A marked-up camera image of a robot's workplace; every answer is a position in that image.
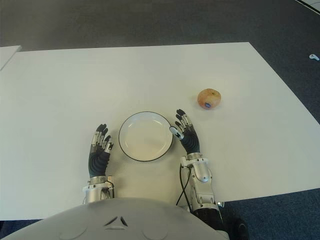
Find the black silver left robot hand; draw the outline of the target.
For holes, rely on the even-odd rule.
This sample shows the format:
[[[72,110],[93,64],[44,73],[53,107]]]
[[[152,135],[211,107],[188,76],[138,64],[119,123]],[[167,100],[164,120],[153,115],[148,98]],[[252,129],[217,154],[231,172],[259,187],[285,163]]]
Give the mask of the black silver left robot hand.
[[[100,124],[93,134],[88,156],[88,173],[90,178],[106,176],[111,151],[114,147],[111,136],[107,135],[106,124]]]

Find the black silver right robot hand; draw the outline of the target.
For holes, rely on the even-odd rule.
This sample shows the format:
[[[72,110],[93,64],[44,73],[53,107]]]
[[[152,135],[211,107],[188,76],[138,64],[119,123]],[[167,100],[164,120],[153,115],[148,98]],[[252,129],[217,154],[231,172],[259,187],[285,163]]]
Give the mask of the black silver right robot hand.
[[[199,138],[188,115],[182,109],[177,109],[175,117],[176,126],[170,126],[170,132],[179,139],[188,155],[200,153]]]

